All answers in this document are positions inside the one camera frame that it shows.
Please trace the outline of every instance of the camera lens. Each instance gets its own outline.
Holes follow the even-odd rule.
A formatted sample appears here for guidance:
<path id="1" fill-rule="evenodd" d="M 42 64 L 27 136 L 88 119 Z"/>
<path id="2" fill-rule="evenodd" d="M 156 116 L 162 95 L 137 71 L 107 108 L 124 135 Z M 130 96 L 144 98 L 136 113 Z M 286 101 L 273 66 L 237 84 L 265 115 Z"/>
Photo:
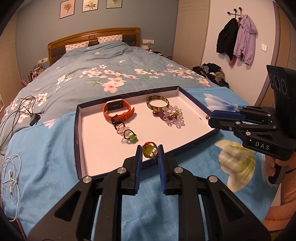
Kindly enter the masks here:
<path id="1" fill-rule="evenodd" d="M 287 86 L 284 80 L 281 80 L 281 89 L 283 90 L 283 93 L 287 93 Z"/>
<path id="2" fill-rule="evenodd" d="M 271 83 L 271 85 L 274 85 L 274 79 L 273 79 L 273 77 L 272 77 L 271 74 L 269 75 L 269 79 L 270 79 L 270 83 Z"/>
<path id="3" fill-rule="evenodd" d="M 274 84 L 276 86 L 276 89 L 279 91 L 280 90 L 280 88 L 279 88 L 279 79 L 278 79 L 278 77 L 276 75 L 274 76 Z"/>

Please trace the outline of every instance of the watch screen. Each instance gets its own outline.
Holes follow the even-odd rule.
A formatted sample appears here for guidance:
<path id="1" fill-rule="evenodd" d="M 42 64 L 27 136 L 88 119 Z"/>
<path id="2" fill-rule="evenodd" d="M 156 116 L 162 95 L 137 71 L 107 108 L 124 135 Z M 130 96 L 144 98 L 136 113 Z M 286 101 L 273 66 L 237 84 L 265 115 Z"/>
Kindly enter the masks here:
<path id="1" fill-rule="evenodd" d="M 107 102 L 107 110 L 116 110 L 123 108 L 123 100 Z"/>

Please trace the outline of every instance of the human hand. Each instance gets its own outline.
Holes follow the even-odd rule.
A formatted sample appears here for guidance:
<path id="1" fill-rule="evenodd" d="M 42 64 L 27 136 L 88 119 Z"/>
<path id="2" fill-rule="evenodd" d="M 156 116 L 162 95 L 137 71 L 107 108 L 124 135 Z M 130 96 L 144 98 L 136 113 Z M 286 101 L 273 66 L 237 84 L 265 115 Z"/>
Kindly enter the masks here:
<path id="1" fill-rule="evenodd" d="M 296 168 L 296 153 L 294 152 L 291 158 L 287 161 L 281 161 L 275 159 L 274 157 L 270 157 L 265 155 L 265 170 L 268 176 L 274 176 L 276 173 L 276 168 L 274 167 L 275 164 L 279 166 L 288 166 L 287 171 L 293 170 Z"/>

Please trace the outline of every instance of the bed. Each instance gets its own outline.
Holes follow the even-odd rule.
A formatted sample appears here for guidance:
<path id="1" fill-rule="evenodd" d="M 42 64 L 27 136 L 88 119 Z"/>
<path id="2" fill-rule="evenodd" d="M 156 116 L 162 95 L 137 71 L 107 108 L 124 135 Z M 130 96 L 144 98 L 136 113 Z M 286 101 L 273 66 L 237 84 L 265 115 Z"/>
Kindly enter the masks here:
<path id="1" fill-rule="evenodd" d="M 123 42 L 96 42 L 97 37 L 115 34 L 122 34 Z M 90 45 L 64 51 L 65 45 L 83 41 L 90 41 Z M 22 89 L 6 108 L 2 123 L 26 96 L 36 97 L 35 113 L 44 111 L 32 127 L 30 118 L 21 115 L 12 138 L 1 148 L 6 156 L 17 153 L 22 160 L 17 217 L 26 235 L 78 182 L 73 147 L 78 104 L 179 85 L 210 110 L 235 111 L 247 105 L 231 90 L 139 48 L 139 43 L 139 28 L 90 31 L 52 42 L 48 44 L 50 68 Z M 116 89 L 110 87 L 109 78 L 121 78 L 121 85 Z M 12 121 L 10 117 L 4 128 L 1 127 L 1 143 L 11 131 Z M 194 175 L 216 175 L 263 221 L 277 187 L 267 181 L 262 154 L 243 148 L 232 133 L 220 131 L 176 158 L 180 166 Z M 14 217 L 16 205 L 5 198 L 3 201 L 6 215 Z M 143 170 L 137 196 L 123 197 L 122 240 L 177 240 L 177 202 L 176 196 L 162 194 L 157 166 Z"/>

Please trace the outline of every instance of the patterned pillow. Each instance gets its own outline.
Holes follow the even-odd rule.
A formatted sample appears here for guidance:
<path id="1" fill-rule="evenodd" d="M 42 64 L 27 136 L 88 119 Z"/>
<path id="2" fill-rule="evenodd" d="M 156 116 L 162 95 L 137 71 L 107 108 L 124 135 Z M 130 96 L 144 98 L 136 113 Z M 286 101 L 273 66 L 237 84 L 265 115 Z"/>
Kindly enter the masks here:
<path id="1" fill-rule="evenodd" d="M 70 50 L 73 50 L 76 48 L 88 47 L 88 46 L 89 46 L 89 41 L 85 41 L 85 42 L 77 43 L 77 44 L 69 44 L 69 45 L 66 45 L 66 53 L 68 53 Z"/>
<path id="2" fill-rule="evenodd" d="M 122 41 L 122 34 L 111 35 L 106 37 L 98 37 L 99 44 L 102 44 L 107 41 L 112 41 L 112 40 Z"/>

